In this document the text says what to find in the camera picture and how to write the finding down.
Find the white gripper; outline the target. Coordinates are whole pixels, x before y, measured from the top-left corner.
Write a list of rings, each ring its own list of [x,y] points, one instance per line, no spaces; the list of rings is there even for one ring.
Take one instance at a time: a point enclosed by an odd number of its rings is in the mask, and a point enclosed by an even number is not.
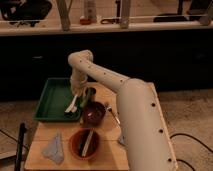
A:
[[[86,85],[84,83],[72,83],[71,84],[72,94],[80,97],[83,94],[85,87]]]

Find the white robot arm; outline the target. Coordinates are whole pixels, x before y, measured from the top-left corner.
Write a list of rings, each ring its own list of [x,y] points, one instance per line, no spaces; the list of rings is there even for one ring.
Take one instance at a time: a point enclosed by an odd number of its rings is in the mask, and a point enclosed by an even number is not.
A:
[[[157,93],[145,81],[130,78],[93,63],[90,50],[71,53],[73,94],[91,77],[116,94],[129,171],[176,171],[177,160]]]

